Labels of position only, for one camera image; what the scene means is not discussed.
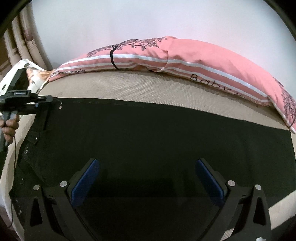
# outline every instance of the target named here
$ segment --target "curtain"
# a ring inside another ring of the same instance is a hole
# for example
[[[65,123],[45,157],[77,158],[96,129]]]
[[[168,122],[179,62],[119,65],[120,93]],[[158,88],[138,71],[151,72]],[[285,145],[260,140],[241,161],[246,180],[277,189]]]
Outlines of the curtain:
[[[30,28],[27,6],[16,16],[0,39],[0,81],[21,59],[28,59],[47,69]]]

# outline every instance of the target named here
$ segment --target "silver bolt head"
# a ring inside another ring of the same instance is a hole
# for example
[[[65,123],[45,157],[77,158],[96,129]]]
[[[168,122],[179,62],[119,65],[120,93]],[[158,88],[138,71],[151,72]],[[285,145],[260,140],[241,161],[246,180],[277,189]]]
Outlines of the silver bolt head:
[[[231,187],[234,187],[234,186],[235,186],[235,182],[232,181],[232,180],[229,180],[227,183],[228,183],[228,185],[231,186]]]
[[[40,186],[39,186],[38,184],[36,184],[36,185],[33,187],[33,189],[34,189],[35,191],[37,191],[39,188],[40,188]]]
[[[61,181],[59,185],[63,188],[67,186],[67,184],[68,184],[67,181]]]
[[[256,184],[256,185],[255,185],[255,188],[256,188],[257,190],[261,190],[261,189],[262,189],[262,187],[261,187],[259,184]]]

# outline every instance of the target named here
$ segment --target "pink pillow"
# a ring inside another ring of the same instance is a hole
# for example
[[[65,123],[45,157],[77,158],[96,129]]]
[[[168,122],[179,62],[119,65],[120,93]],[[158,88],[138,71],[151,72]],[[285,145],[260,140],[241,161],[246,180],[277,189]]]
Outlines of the pink pillow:
[[[250,60],[214,44],[177,39],[130,39],[62,64],[49,82],[69,74],[110,69],[165,72],[274,106],[295,133],[296,103],[283,85]]]

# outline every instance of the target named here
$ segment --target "black cable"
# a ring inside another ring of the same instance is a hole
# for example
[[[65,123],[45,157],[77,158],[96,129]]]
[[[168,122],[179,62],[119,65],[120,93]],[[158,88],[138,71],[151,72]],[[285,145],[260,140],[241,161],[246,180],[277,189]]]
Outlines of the black cable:
[[[13,164],[13,184],[12,184],[13,191],[15,189],[15,163],[16,163],[16,161],[17,161],[17,143],[15,141],[15,162]],[[13,213],[12,213],[12,200],[11,200],[11,223],[8,226],[8,228],[11,228],[12,223],[13,223]]]

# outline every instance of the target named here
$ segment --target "black fabric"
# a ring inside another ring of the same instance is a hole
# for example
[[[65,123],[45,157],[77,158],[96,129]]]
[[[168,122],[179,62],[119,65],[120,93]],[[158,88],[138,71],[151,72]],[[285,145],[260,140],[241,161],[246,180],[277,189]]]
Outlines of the black fabric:
[[[60,101],[37,141],[29,136],[36,136],[38,118],[22,144],[11,192],[23,200],[19,216],[37,182],[69,180],[92,157],[100,173],[77,212],[104,240],[197,239],[217,212],[195,175],[200,157],[226,180],[260,184],[269,207],[295,190],[287,130],[169,105]]]

